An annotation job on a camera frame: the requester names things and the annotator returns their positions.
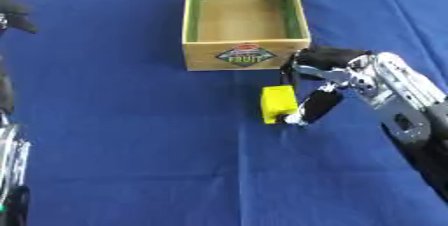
robotic arm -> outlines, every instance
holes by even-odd
[[[8,27],[35,33],[26,18],[28,10],[0,0],[0,37]],[[28,214],[29,188],[24,183],[30,143],[18,137],[18,125],[9,122],[14,96],[0,58],[0,226],[24,226]]]
[[[284,85],[294,86],[300,78],[323,80],[324,85],[295,112],[279,110],[277,123],[312,124],[343,100],[343,90],[352,89],[379,115],[384,132],[407,161],[448,202],[447,95],[398,55],[305,49],[290,58],[281,74]]]

sponge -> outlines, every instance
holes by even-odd
[[[294,114],[298,110],[297,98],[291,85],[264,87],[261,94],[261,111],[266,124],[277,123],[280,115]]]

blue fabric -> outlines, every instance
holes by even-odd
[[[266,126],[278,72],[187,72],[183,0],[18,1],[40,33],[0,51],[34,144],[31,226],[448,224],[353,94],[306,130]],[[446,90],[448,6],[432,1],[303,3],[316,43],[398,53]]]

yellow block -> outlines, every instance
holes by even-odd
[[[291,85],[264,87],[261,110],[266,124],[275,124],[279,115],[289,115],[298,110],[297,98]]]

cardboard box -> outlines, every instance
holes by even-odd
[[[186,0],[189,70],[278,69],[310,35],[300,0]]]

